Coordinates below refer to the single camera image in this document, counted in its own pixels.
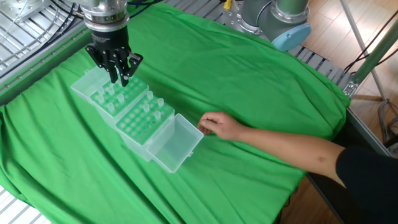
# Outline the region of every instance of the gray robot arm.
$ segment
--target gray robot arm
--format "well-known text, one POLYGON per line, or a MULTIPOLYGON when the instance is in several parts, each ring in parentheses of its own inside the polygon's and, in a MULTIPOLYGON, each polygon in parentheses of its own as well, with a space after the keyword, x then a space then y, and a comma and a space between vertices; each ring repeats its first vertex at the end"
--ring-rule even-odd
MULTIPOLYGON (((143 59, 129 46, 127 0, 72 1, 80 5, 91 31, 93 42, 87 45, 87 52, 97 66, 109 73, 113 83, 119 77, 126 86, 143 59)), ((309 35, 307 4, 308 0, 245 0, 240 25, 248 30, 261 29, 277 49, 289 50, 309 35)))

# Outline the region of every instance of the green cloth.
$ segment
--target green cloth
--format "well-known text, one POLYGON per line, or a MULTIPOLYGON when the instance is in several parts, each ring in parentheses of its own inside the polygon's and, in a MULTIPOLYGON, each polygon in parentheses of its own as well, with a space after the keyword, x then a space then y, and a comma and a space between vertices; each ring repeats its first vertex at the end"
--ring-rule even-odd
MULTIPOLYGON (((190 122, 225 111, 246 125, 331 139, 349 98, 265 40, 158 4, 131 20, 136 74, 190 122)), ((0 108, 0 184, 53 223, 272 223, 304 171, 205 136, 175 174, 131 152, 70 86, 77 52, 0 108)))

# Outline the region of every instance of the cable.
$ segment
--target cable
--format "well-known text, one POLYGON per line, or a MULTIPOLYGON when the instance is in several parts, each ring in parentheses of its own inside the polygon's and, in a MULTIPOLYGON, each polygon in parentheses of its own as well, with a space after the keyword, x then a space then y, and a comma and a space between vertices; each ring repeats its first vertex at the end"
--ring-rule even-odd
POLYGON ((60 6, 60 5, 59 5, 58 3, 56 3, 54 0, 51 0, 51 2, 52 2, 55 6, 57 6, 59 9, 61 9, 64 13, 67 13, 68 15, 73 16, 73 17, 76 17, 76 18, 79 18, 79 19, 83 19, 82 17, 80 17, 80 16, 78 16, 78 15, 72 14, 73 10, 70 11, 70 12, 68 12, 66 9, 64 9, 62 6, 60 6))
POLYGON ((147 5, 153 5, 153 4, 159 3, 161 1, 163 1, 163 0, 154 0, 152 2, 141 2, 141 3, 138 3, 138 2, 127 2, 127 4, 129 6, 147 6, 147 5))
MULTIPOLYGON (((57 18, 57 14, 58 14, 58 7, 57 7, 57 12, 56 15, 54 16, 54 20, 57 18)), ((41 50, 43 50, 44 48, 48 47, 51 42, 56 41, 57 39, 59 39, 63 34, 65 34, 73 25, 73 23, 76 21, 76 17, 71 21, 71 23, 69 23, 68 27, 58 36, 54 37, 55 34, 58 32, 58 30, 53 34, 53 36, 51 36, 48 41, 46 41, 45 43, 43 43, 38 50, 36 50, 34 53, 32 53, 31 55, 29 55, 27 58, 25 58, 24 60, 22 60, 21 62, 19 62, 15 67, 18 67, 20 65, 22 65, 23 63, 25 63, 26 61, 28 61, 29 59, 31 59, 33 56, 37 55, 41 50)), ((9 72, 11 72, 11 70, 8 70, 5 74, 3 74, 1 77, 6 76, 9 72)))
POLYGON ((393 53, 391 53, 390 55, 388 55, 385 59, 383 59, 383 60, 381 60, 379 63, 377 63, 377 65, 376 66, 378 66, 378 65, 380 65, 381 63, 383 63, 383 62, 385 62, 386 60, 388 60, 389 58, 391 58, 395 53, 397 53, 398 52, 398 49, 396 49, 395 51, 393 51, 393 53))
POLYGON ((390 19, 383 25, 383 27, 380 29, 380 31, 376 34, 376 36, 373 38, 373 40, 368 44, 368 46, 365 47, 365 49, 363 49, 363 51, 361 52, 361 54, 355 59, 354 62, 352 62, 351 64, 349 64, 345 69, 344 72, 348 72, 353 65, 362 60, 360 59, 361 56, 365 53, 365 51, 367 51, 367 49, 373 44, 373 42, 377 39, 377 37, 379 37, 379 35, 381 34, 381 32, 387 27, 388 23, 390 23, 392 21, 392 19, 398 14, 398 10, 390 17, 390 19))
MULTIPOLYGON (((55 11, 55 15, 54 18, 52 19, 50 25, 43 31, 42 34, 40 34, 38 37, 36 37, 36 39, 34 41, 37 41, 39 38, 42 38, 51 28, 52 26, 55 24, 55 20, 58 19, 58 14, 60 13, 59 8, 57 8, 57 10, 55 11)), ((48 39, 45 42, 42 42, 39 46, 37 46, 38 49, 40 49, 45 43, 47 43, 48 39)), ((25 50, 26 48, 20 49, 19 51, 15 52, 15 54, 19 54, 21 53, 23 50, 25 50)), ((13 58, 14 55, 10 55, 8 58, 4 58, 2 61, 7 61, 10 58, 13 58)), ((4 77, 5 75, 7 75, 11 70, 8 70, 5 74, 3 74, 2 76, 0 76, 0 78, 4 77)))
POLYGON ((387 59, 391 58, 391 56, 393 56, 395 53, 398 52, 398 49, 396 49, 393 53, 391 53, 390 55, 388 55, 385 59, 381 60, 379 63, 377 63, 376 66, 380 65, 381 63, 385 62, 387 59))
POLYGON ((282 211, 280 211, 278 216, 276 216, 276 223, 280 224, 281 221, 282 221, 282 211))
POLYGON ((149 8, 149 6, 151 6, 151 4, 145 6, 143 9, 141 9, 140 11, 138 11, 137 13, 135 13, 134 15, 130 16, 130 19, 133 18, 133 17, 136 17, 136 16, 138 16, 140 13, 144 12, 147 8, 149 8))
POLYGON ((146 2, 146 3, 133 3, 133 2, 128 2, 127 4, 130 6, 145 6, 143 9, 141 9, 140 11, 136 12, 135 14, 133 14, 132 16, 130 16, 130 19, 133 17, 138 16, 140 13, 144 12, 147 8, 149 8, 149 6, 154 5, 156 3, 162 2, 163 0, 155 0, 153 2, 146 2))
POLYGON ((354 62, 351 62, 349 65, 347 65, 347 67, 344 69, 344 71, 347 72, 346 69, 347 69, 348 67, 351 69, 351 67, 352 67, 356 62, 368 58, 369 55, 370 55, 370 54, 367 54, 367 55, 365 55, 365 56, 363 56, 363 57, 361 57, 361 58, 355 60, 354 62))
POLYGON ((287 203, 284 205, 284 207, 288 207, 290 205, 290 196, 289 196, 289 198, 287 199, 287 203))
POLYGON ((396 136, 396 135, 398 134, 398 133, 395 133, 395 132, 392 130, 393 127, 394 127, 394 125, 395 125, 396 123, 398 123, 398 117, 392 118, 392 119, 390 120, 390 122, 387 124, 387 131, 388 131, 390 134, 394 135, 394 136, 396 136))
MULTIPOLYGON (((49 40, 47 42, 51 43, 53 41, 53 38, 55 37, 55 34, 59 33, 63 29, 63 27, 67 24, 67 22, 69 21, 69 18, 72 16, 73 8, 75 7, 75 5, 76 5, 76 3, 72 4, 72 6, 70 8, 70 12, 68 13, 67 18, 64 20, 64 22, 60 25, 60 27, 57 29, 57 31, 55 31, 53 36, 51 38, 49 38, 49 40)), ((73 21, 74 21, 74 19, 69 23, 68 27, 65 28, 65 30, 62 33, 60 33, 59 35, 65 34, 67 29, 72 25, 73 21)))
POLYGON ((23 6, 22 9, 19 11, 18 16, 15 17, 15 19, 12 21, 12 23, 10 24, 10 26, 7 28, 7 30, 6 30, 6 32, 4 33, 4 35, 0 38, 0 43, 2 42, 2 40, 3 40, 4 38, 6 38, 6 35, 7 35, 8 32, 10 31, 12 25, 14 25, 15 21, 17 21, 17 19, 18 19, 19 16, 21 15, 21 13, 24 11, 25 6, 27 5, 27 1, 28 1, 28 0, 26 0, 24 6, 23 6))

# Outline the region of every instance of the black sleeve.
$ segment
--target black sleeve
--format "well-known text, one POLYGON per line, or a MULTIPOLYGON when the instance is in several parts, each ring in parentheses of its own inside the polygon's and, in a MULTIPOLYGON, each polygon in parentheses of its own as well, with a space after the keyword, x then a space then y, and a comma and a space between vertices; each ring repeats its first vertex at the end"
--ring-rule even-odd
POLYGON ((352 146, 336 161, 337 176, 359 208, 366 223, 398 223, 398 160, 352 146))

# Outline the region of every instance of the human arm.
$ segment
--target human arm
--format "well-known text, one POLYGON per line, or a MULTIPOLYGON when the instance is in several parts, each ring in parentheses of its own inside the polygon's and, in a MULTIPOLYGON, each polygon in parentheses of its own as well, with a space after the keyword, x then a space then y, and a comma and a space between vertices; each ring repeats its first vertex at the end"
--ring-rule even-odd
POLYGON ((198 128, 203 134, 213 131, 223 139, 252 145, 292 166, 327 176, 343 185, 335 166, 344 148, 330 141, 313 136, 249 128, 224 112, 205 113, 198 128))

